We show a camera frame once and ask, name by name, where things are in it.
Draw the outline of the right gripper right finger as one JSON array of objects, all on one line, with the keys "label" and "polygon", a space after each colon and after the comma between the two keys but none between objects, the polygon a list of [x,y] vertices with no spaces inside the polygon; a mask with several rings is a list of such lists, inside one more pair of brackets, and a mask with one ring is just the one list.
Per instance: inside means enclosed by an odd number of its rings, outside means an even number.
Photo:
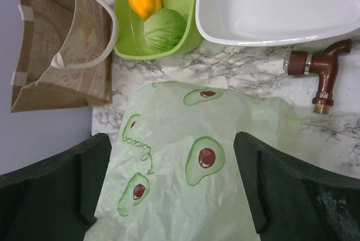
[{"label": "right gripper right finger", "polygon": [[359,179],[283,153],[246,132],[233,143],[261,240],[359,240]]}]

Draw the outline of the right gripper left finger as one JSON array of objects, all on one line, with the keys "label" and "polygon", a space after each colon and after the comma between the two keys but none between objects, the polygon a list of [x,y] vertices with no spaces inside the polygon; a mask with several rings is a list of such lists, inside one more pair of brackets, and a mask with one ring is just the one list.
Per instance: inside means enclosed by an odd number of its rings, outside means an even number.
[{"label": "right gripper left finger", "polygon": [[108,134],[1,175],[1,240],[83,240],[111,154]]}]

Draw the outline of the green avocado print plastic bag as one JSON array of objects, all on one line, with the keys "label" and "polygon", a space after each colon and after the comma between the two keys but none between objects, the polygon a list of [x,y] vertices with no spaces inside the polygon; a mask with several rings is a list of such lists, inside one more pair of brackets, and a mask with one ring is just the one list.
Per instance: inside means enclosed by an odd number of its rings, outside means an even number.
[{"label": "green avocado print plastic bag", "polygon": [[279,97],[148,84],[124,114],[85,240],[259,240],[233,142],[285,150],[300,127]]}]

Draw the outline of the green toy cabbage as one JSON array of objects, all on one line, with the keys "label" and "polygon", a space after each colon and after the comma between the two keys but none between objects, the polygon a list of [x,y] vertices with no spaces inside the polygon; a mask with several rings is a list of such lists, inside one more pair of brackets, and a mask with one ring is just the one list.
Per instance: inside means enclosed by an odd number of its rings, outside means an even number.
[{"label": "green toy cabbage", "polygon": [[144,22],[143,36],[151,50],[156,53],[167,52],[181,41],[186,25],[179,12],[161,8]]}]

